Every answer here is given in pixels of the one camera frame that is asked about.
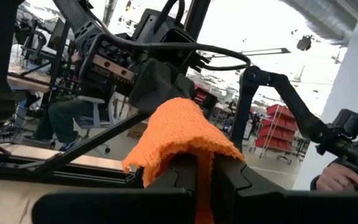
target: person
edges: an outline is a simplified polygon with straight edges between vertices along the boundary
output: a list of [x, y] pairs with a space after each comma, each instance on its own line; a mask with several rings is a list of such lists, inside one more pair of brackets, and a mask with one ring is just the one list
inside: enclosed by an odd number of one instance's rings
[[[71, 56], [71, 61], [75, 65], [75, 76], [78, 77], [83, 60], [78, 52]], [[110, 95], [106, 96], [101, 91], [89, 89], [81, 84], [78, 85], [77, 95], [101, 98], [107, 103]], [[101, 105], [100, 111], [107, 110], [106, 105]], [[63, 146], [59, 151], [67, 151], [79, 141], [79, 135], [74, 131], [73, 118], [78, 116], [93, 117], [93, 104], [88, 101], [78, 99], [76, 96], [69, 95], [58, 97], [49, 102], [45, 108], [44, 116], [31, 136], [24, 136], [25, 140], [33, 142], [48, 143], [52, 140], [53, 134], [56, 135]]]
[[355, 190], [358, 185], [358, 174], [340, 164], [340, 158], [332, 161], [323, 172], [310, 183], [310, 190], [340, 192]]
[[253, 116], [252, 116], [252, 129], [251, 129], [251, 134], [253, 134], [254, 136], [257, 135], [257, 128], [258, 128], [258, 125], [259, 124], [259, 116], [257, 113], [254, 113]]

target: black sleeve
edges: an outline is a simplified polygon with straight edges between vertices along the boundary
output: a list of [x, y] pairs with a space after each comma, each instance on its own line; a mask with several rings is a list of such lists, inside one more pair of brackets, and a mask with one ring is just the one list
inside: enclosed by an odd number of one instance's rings
[[[331, 163], [329, 163], [327, 167], [329, 167], [333, 163], [338, 163], [339, 161], [340, 161], [340, 158], [337, 158], [337, 159], [333, 160]], [[318, 175], [317, 177], [313, 178], [313, 180], [311, 180], [310, 190], [316, 190], [316, 182], [319, 179], [319, 177], [320, 177], [320, 175]]]
[[76, 77], [76, 78], [79, 78], [82, 63], [83, 63], [82, 60], [78, 60], [78, 61], [73, 63], [73, 65], [75, 66], [75, 68], [74, 68], [74, 77]]

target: person in green pants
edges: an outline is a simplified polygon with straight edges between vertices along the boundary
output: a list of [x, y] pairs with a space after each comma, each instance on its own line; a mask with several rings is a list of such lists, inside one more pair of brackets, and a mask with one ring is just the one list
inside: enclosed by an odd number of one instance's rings
[[[71, 61], [75, 64], [75, 75], [78, 77], [83, 62], [78, 52], [73, 54]], [[87, 89], [81, 84], [78, 87], [77, 95], [104, 99], [106, 103], [109, 101], [110, 96], [106, 96], [101, 91]], [[99, 110], [107, 110], [107, 106], [101, 105]], [[55, 134], [58, 141], [63, 143], [59, 151], [67, 151], [79, 140], [78, 133], [74, 131], [73, 120], [73, 118], [78, 116], [92, 117], [93, 104], [82, 101], [76, 96], [63, 96], [53, 99], [47, 105], [37, 130], [31, 136], [24, 136], [24, 139], [47, 143], [52, 140], [53, 134]]]

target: monitor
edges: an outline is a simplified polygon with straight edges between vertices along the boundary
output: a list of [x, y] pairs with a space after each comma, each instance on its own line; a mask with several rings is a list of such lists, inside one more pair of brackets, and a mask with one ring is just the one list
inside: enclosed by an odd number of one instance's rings
[[62, 35], [65, 29], [65, 24], [61, 19], [56, 22], [55, 28], [50, 36], [47, 47], [50, 49], [58, 50], [60, 42], [62, 41]]

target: white wall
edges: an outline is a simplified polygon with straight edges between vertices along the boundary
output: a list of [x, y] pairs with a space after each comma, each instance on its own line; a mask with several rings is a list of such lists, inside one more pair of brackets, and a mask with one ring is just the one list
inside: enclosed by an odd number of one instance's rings
[[[347, 108], [358, 113], [358, 24], [348, 46], [335, 79], [331, 94], [324, 107], [321, 119], [330, 123], [338, 112]], [[310, 181], [333, 160], [332, 154], [317, 154], [315, 144], [311, 144], [293, 186], [294, 190], [309, 190]]]

